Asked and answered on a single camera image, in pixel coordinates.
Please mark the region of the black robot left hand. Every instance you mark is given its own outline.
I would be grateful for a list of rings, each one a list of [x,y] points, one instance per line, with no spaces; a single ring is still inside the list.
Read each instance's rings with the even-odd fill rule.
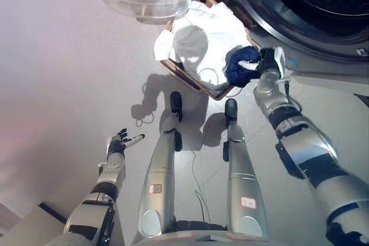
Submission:
[[[144,134],[128,137],[127,128],[121,129],[116,135],[110,138],[109,143],[107,144],[107,160],[115,153],[119,153],[125,157],[125,150],[136,145],[144,138]]]

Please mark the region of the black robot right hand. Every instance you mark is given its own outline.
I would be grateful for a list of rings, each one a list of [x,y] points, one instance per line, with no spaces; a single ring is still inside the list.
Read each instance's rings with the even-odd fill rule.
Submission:
[[[258,62],[241,60],[238,65],[251,72],[254,78],[260,76],[267,71],[275,71],[279,79],[285,76],[285,51],[282,47],[263,48],[259,52],[261,59]]]

